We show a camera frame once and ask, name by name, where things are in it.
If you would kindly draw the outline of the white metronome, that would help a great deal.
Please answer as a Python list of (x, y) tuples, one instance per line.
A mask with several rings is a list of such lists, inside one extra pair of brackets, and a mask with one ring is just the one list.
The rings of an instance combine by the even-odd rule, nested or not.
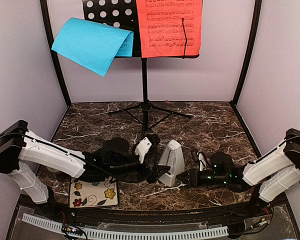
[(176, 182), (176, 176), (185, 171), (185, 161), (181, 144), (171, 140), (160, 157), (159, 166), (168, 166), (170, 170), (164, 173), (158, 180), (171, 187)]

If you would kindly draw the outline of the red sheet music page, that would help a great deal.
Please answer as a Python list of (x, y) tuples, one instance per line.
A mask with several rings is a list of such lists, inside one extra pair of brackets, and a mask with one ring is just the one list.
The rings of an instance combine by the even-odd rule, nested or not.
[(143, 58), (200, 54), (202, 0), (137, 0), (136, 7)]

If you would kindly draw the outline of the blue sheet music page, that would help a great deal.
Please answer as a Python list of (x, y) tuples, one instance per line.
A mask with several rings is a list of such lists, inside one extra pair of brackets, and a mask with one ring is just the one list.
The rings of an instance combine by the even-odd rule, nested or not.
[(133, 43), (133, 31), (72, 17), (51, 49), (104, 77), (115, 57), (132, 56)]

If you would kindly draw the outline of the black perforated music stand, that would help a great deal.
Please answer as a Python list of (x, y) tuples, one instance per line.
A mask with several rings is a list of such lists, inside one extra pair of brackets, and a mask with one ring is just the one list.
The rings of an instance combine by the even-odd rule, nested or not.
[[(104, 3), (99, 4), (98, 0), (84, 0), (83, 4), (83, 14), (84, 19), (107, 24), (107, 25), (115, 25), (116, 22), (120, 24), (120, 28), (124, 30), (130, 30), (134, 33), (133, 39), (133, 49), (132, 49), (132, 56), (133, 57), (142, 57), (142, 50), (141, 50), (141, 38), (140, 38), (140, 29), (139, 29), (139, 17), (137, 11), (137, 2), (135, 0), (119, 0), (115, 3), (112, 0), (106, 0)], [(110, 16), (114, 10), (118, 11), (126, 11), (132, 10), (131, 15), (122, 16), (119, 14), (117, 16), (117, 20), (115, 16)], [(189, 114), (183, 114), (180, 112), (172, 111), (169, 109), (161, 108), (155, 106), (149, 99), (148, 99), (148, 73), (147, 73), (147, 59), (141, 58), (141, 69), (142, 69), (142, 102), (139, 102), (135, 106), (131, 106), (128, 108), (119, 109), (116, 111), (111, 111), (108, 114), (110, 116), (114, 114), (119, 114), (126, 112), (133, 119), (135, 119), (138, 123), (142, 125), (141, 130), (141, 137), (145, 136), (145, 132), (153, 129), (159, 123), (166, 120), (171, 115), (177, 115), (184, 118), (191, 119), (192, 116)], [(155, 109), (158, 111), (162, 111), (168, 113), (165, 117), (161, 120), (154, 123), (152, 126), (149, 126), (149, 111), (151, 109)]]

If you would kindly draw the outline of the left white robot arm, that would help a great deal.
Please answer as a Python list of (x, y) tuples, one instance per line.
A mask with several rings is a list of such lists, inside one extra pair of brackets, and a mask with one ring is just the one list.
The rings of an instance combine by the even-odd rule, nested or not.
[(50, 218), (57, 218), (60, 206), (53, 190), (42, 183), (29, 168), (36, 163), (71, 177), (71, 208), (112, 207), (119, 203), (117, 181), (156, 182), (170, 170), (154, 161), (146, 165), (148, 153), (156, 153), (159, 138), (144, 137), (134, 148), (121, 137), (105, 141), (94, 153), (71, 150), (47, 141), (19, 120), (0, 134), (0, 174), (9, 176)]

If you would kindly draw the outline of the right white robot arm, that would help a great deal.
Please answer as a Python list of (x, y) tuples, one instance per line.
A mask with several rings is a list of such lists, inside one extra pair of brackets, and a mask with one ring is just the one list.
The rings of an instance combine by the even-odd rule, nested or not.
[(235, 167), (232, 157), (215, 152), (210, 158), (196, 150), (192, 158), (200, 168), (192, 168), (177, 175), (188, 187), (225, 187), (236, 193), (253, 189), (245, 213), (256, 217), (278, 195), (300, 184), (300, 131), (291, 128), (274, 149), (260, 158)]

